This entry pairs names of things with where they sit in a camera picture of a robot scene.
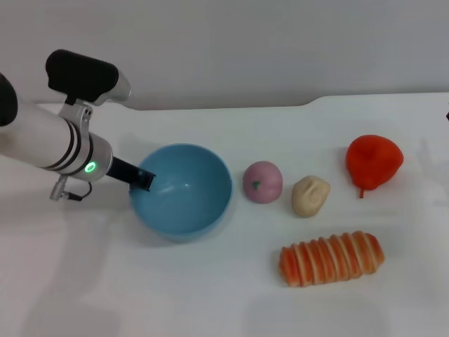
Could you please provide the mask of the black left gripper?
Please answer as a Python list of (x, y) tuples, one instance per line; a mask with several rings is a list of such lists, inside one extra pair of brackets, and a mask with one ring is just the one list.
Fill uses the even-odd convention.
[(132, 188), (149, 191), (154, 178), (149, 171), (139, 169), (137, 166), (129, 164), (119, 158), (113, 157), (107, 176), (128, 183)]

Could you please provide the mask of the blue bowl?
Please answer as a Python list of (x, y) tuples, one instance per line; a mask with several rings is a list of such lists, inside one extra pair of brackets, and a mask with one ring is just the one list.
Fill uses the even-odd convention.
[(155, 174), (150, 190), (131, 188), (136, 216), (172, 242), (197, 239), (224, 218), (234, 193), (225, 162), (193, 144), (172, 144), (149, 154), (140, 168)]

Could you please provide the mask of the beige egg yolk pastry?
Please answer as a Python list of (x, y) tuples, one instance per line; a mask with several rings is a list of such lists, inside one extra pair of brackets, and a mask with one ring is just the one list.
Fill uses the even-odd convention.
[(294, 212), (308, 218), (315, 216), (326, 202), (330, 193), (330, 183), (317, 176), (305, 176), (292, 189)]

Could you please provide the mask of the orange striped bread loaf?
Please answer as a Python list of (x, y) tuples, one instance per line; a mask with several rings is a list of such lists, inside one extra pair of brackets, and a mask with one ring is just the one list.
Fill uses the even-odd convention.
[(384, 262), (375, 236), (345, 232), (283, 247), (278, 269), (290, 287), (308, 287), (371, 275)]

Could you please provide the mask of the pink round fruit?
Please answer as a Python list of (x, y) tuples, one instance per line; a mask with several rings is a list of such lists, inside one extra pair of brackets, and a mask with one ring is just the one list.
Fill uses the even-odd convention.
[(270, 161), (257, 161), (243, 174), (243, 191), (252, 202), (269, 204), (280, 197), (282, 189), (281, 172)]

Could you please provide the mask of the red pear toy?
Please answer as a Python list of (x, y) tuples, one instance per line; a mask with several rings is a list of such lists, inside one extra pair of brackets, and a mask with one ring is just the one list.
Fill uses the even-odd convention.
[(365, 191), (375, 190), (392, 179), (403, 160), (402, 151), (391, 140), (377, 135), (364, 135), (349, 145), (345, 164), (362, 199)]

